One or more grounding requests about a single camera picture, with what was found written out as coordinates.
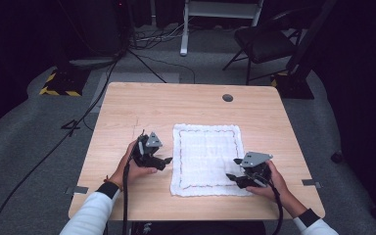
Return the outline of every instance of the white sleeve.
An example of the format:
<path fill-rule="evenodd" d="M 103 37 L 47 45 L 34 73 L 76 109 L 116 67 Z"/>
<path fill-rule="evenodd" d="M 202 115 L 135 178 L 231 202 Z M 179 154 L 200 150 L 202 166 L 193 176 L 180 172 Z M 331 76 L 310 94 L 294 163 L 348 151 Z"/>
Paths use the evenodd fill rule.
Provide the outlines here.
<path fill-rule="evenodd" d="M 302 235 L 338 235 L 323 219 L 311 209 L 293 219 Z"/>
<path fill-rule="evenodd" d="M 119 190 L 112 199 L 100 192 L 90 194 L 60 234 L 103 234 L 118 194 Z"/>

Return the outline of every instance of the towel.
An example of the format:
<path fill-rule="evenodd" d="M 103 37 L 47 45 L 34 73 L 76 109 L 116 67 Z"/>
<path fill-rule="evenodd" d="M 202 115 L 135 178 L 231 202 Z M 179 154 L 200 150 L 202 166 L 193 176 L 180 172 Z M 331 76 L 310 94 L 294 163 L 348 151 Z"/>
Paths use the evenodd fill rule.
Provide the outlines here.
<path fill-rule="evenodd" d="M 176 124 L 173 128 L 172 195 L 183 197 L 250 196 L 226 173 L 243 175 L 234 159 L 244 150 L 237 125 Z"/>

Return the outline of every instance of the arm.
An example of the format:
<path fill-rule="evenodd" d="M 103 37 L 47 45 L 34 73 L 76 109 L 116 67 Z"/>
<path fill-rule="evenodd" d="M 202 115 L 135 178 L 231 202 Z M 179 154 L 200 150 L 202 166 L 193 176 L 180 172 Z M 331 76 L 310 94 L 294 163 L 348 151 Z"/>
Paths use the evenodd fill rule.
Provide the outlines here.
<path fill-rule="evenodd" d="M 304 235 L 329 235 L 338 234 L 311 209 L 307 209 L 288 189 L 285 179 L 277 170 L 272 161 L 266 162 L 271 170 L 271 180 L 280 194 L 280 201 L 283 208 L 292 216 L 295 224 Z M 274 194 L 271 188 L 247 187 L 247 191 L 257 195 L 264 196 L 272 202 L 275 202 Z"/>
<path fill-rule="evenodd" d="M 126 154 L 121 158 L 114 174 L 87 198 L 60 234 L 103 234 L 116 198 L 122 190 L 123 170 L 134 143 L 130 143 L 127 147 Z M 130 161 L 128 183 L 133 182 L 139 176 L 156 172 L 157 170 L 152 167 L 138 167 L 132 160 Z"/>

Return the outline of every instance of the black chair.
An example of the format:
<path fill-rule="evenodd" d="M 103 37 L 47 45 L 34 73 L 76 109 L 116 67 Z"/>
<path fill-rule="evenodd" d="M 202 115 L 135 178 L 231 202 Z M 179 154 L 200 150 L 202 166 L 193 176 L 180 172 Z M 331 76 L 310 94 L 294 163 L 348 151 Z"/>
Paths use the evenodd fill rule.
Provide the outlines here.
<path fill-rule="evenodd" d="M 320 6 L 290 10 L 256 26 L 238 29 L 234 33 L 234 38 L 241 49 L 223 70 L 225 71 L 233 62 L 249 59 L 247 65 L 247 85 L 249 85 L 249 81 L 251 80 L 278 73 L 279 71 L 276 71 L 250 78 L 252 63 L 261 64 L 292 56 L 298 50 L 303 30 L 310 27 L 310 24 L 319 16 L 320 12 Z M 284 31 L 289 29 L 294 29 L 294 32 L 286 35 Z M 237 59 L 243 52 L 247 57 Z M 292 69 L 288 68 L 287 65 L 281 71 L 288 71 L 289 73 Z"/>

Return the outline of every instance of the white cloth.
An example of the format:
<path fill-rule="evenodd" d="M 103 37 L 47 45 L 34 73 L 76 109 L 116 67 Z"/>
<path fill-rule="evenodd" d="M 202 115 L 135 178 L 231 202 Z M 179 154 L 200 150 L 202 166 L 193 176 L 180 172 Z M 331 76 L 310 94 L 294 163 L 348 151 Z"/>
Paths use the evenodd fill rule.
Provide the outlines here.
<path fill-rule="evenodd" d="M 237 125 L 176 124 L 173 128 L 172 195 L 183 197 L 232 195 L 250 196 L 226 173 L 243 175 L 234 159 L 244 150 Z"/>

